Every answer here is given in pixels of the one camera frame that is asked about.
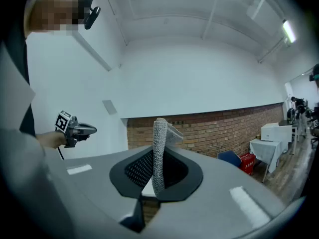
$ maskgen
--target ceiling light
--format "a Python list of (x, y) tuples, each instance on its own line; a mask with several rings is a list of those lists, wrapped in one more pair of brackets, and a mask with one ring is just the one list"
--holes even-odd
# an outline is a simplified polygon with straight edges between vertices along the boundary
[(291, 43), (293, 43), (296, 40), (296, 36), (287, 20), (284, 20), (284, 30), (286, 32), (286, 35), (288, 36)]

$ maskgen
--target black cable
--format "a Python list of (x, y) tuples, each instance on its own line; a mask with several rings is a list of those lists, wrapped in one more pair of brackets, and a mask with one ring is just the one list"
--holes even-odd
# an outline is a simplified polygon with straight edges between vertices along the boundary
[(64, 157), (62, 156), (62, 153), (61, 153), (61, 150), (60, 150), (59, 147), (58, 147), (58, 150), (59, 150), (59, 152), (60, 152), (60, 155), (61, 155), (62, 159), (64, 160)]

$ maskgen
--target white tape strip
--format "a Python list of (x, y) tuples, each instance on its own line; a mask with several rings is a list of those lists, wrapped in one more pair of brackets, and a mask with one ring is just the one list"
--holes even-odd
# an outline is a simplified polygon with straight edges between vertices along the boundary
[(254, 229), (260, 228), (270, 221), (269, 216), (247, 194), (243, 187), (233, 188), (230, 194)]
[(67, 171), (68, 171), (69, 175), (72, 175), (72, 174), (82, 173), (82, 172), (85, 172), (85, 171), (88, 171), (91, 169), (92, 169), (92, 167), (89, 164), (86, 164), (86, 165), (83, 165), (80, 167), (69, 168), (69, 169), (67, 169)]

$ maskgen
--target textured towel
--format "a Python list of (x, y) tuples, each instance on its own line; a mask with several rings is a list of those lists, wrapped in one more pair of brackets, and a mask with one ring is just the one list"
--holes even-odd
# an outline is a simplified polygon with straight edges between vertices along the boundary
[(154, 121), (154, 140), (153, 140), (153, 178), (152, 185), (157, 196), (164, 186), (163, 177), (163, 154), (165, 145), (173, 145), (183, 140), (183, 134), (165, 119), (158, 118)]

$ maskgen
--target white box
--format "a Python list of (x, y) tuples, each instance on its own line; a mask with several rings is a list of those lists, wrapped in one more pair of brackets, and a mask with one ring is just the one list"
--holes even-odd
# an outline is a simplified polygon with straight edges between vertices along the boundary
[(262, 141), (292, 142), (293, 127), (279, 126), (278, 123), (269, 123), (261, 128)]

